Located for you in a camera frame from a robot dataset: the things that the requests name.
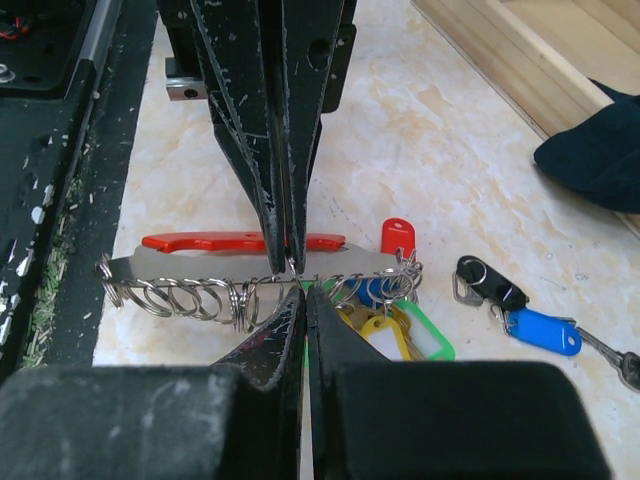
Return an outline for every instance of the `black key fob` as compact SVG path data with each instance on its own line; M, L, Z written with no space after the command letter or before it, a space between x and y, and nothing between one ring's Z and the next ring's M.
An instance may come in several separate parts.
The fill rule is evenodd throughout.
M460 257L456 273L468 288L504 310L521 310L529 302L520 287L477 257Z

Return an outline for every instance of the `screw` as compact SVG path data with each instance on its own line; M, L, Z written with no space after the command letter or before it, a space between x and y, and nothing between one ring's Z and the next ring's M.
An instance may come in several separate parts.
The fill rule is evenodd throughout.
M9 83L16 78L16 74L9 70L4 63L0 63L0 83Z

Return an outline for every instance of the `red object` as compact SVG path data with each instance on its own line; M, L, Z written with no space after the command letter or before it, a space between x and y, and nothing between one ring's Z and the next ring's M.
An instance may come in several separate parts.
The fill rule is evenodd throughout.
M382 253L394 255L398 248L403 249L403 257L409 258L416 248L416 231L402 218L390 218L382 224Z
M344 235L310 233L307 248L320 252L336 252L347 241ZM264 237L260 232L181 232L148 235L142 245L162 253L180 250L204 250L206 252L233 251L243 253L265 253Z

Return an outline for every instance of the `marble table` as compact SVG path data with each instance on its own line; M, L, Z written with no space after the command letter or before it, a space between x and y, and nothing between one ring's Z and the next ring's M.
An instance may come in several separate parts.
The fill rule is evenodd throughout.
M380 227L416 228L421 306L459 359L541 360L578 389L617 478L640 478L640 395L585 346L575 358L504 335L483 309L456 303L451 273L476 255L512 278L538 311L571 316L617 349L640 350L640 244L610 213L536 170L540 138L408 1L361 0L340 109L324 118L309 190L309 231L380 248ZM205 102L170 103L161 25L149 65L114 256L142 236L256 230L218 148ZM134 305L106 304L95 365L208 365L245 335ZM305 412L302 478L311 477Z

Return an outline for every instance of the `marble surface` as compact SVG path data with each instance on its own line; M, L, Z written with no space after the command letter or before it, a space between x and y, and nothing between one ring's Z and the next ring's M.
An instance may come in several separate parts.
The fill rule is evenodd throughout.
M459 359L542 360L574 383L617 478L640 478L640 395L591 348L575 358L508 338L486 307L457 304L451 272L476 255L512 278L531 307L572 316L615 348L640 350L640 249L609 212L543 178L540 139L408 1L361 0L340 109L324 118L309 190L309 231L378 250L392 216L416 228L425 313ZM215 143L204 102L170 103L158 29L114 256L150 233L256 230L257 218ZM207 365L245 336L105 305L96 365ZM305 415L303 478L311 478Z

